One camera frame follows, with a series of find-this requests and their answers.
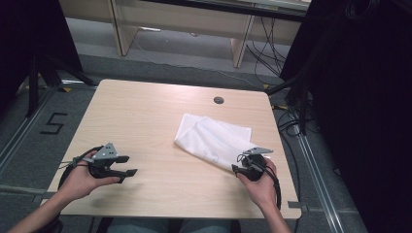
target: desk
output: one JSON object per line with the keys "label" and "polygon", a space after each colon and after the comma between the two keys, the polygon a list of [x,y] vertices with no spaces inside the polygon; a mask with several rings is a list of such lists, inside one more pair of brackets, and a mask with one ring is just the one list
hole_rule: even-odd
{"label": "desk", "polygon": [[[59,0],[59,2],[66,17],[111,22],[119,55],[127,55],[139,26],[231,38],[234,67],[241,65],[246,41],[266,42],[267,40],[260,19],[255,19],[252,15],[176,5],[176,2],[185,4],[192,1],[162,1],[166,4],[138,0]],[[207,4],[217,1],[198,2]],[[294,13],[304,15],[309,6],[309,3],[298,0],[218,2],[233,6],[254,6],[258,12],[274,10],[274,14],[277,10],[288,8]],[[264,24],[269,32],[272,26],[271,19],[266,18]],[[297,21],[277,19],[273,27],[274,43],[291,45],[299,26],[300,22]]]}
{"label": "desk", "polygon": [[[215,104],[220,96],[223,104]],[[99,187],[64,215],[263,218],[230,171],[195,157],[173,140],[184,113],[252,128],[252,143],[274,149],[284,218],[300,217],[291,173],[263,92],[105,80],[100,83],[63,161],[113,142],[130,159],[114,170],[138,168],[122,184]],[[63,169],[49,191],[56,191]]]}

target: metal rail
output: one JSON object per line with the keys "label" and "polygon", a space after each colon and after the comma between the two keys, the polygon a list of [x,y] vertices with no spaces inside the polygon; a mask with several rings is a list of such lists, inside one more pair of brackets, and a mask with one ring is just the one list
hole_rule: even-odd
{"label": "metal rail", "polygon": [[6,169],[9,162],[12,160],[13,156],[16,154],[17,150],[19,149],[21,143],[26,138],[27,134],[30,132],[30,129],[37,121],[40,116],[40,113],[43,111],[46,103],[51,99],[51,97],[57,91],[57,87],[50,87],[46,90],[46,92],[42,95],[39,100],[39,107],[37,110],[30,116],[24,119],[23,123],[20,125],[18,130],[16,131],[15,135],[13,135],[12,139],[9,143],[3,148],[0,153],[0,177],[4,170]]}
{"label": "metal rail", "polygon": [[325,215],[327,222],[329,223],[330,230],[332,233],[343,233],[342,222],[339,217],[330,194],[327,191],[324,179],[322,178],[321,171],[319,170],[318,164],[316,162],[315,156],[310,148],[309,142],[305,135],[299,134],[300,129],[298,125],[294,126],[294,131],[297,135],[300,148],[302,149],[303,156],[305,158],[306,164],[309,167],[309,173],[314,181],[315,188],[318,192],[318,196],[322,207],[325,210]]}

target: person's right hand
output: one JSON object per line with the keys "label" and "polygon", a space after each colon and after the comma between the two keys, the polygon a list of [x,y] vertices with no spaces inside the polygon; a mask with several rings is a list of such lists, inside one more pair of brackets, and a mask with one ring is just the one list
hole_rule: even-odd
{"label": "person's right hand", "polygon": [[[273,164],[273,162],[268,158],[264,158],[264,160],[266,161],[266,166],[270,167],[276,175],[275,164]],[[273,186],[273,180],[269,175],[263,173],[263,175],[257,182],[251,182],[246,176],[240,173],[238,173],[236,176],[246,187],[249,196],[251,197],[252,201],[257,204],[258,207],[262,208],[269,205],[276,207],[276,190]]]}
{"label": "person's right hand", "polygon": [[[85,157],[90,158],[95,155],[97,151],[88,153]],[[57,193],[62,195],[69,203],[88,196],[95,188],[103,185],[117,183],[120,180],[118,177],[108,177],[103,179],[94,178],[88,171],[87,163],[83,160],[79,161],[78,166],[75,167],[64,181],[60,190]]]}

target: towel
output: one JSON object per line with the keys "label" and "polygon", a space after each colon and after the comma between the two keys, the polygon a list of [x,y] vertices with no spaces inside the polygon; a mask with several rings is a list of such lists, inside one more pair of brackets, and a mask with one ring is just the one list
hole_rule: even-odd
{"label": "towel", "polygon": [[215,163],[229,171],[231,165],[242,166],[237,156],[256,147],[252,129],[207,116],[184,114],[175,143],[188,153]]}

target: wooden table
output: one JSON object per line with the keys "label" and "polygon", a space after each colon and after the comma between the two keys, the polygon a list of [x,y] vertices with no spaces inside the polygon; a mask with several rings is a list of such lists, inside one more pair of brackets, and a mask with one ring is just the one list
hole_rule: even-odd
{"label": "wooden table", "polygon": [[[223,104],[216,104],[220,96]],[[108,142],[124,164],[112,169],[138,168],[122,184],[99,187],[71,203],[64,215],[263,218],[258,207],[230,171],[205,162],[174,144],[184,113],[252,128],[252,143],[274,152],[281,183],[284,218],[299,218],[291,173],[263,92],[222,88],[105,80],[100,83],[63,161]],[[63,169],[49,191],[56,191]]]}

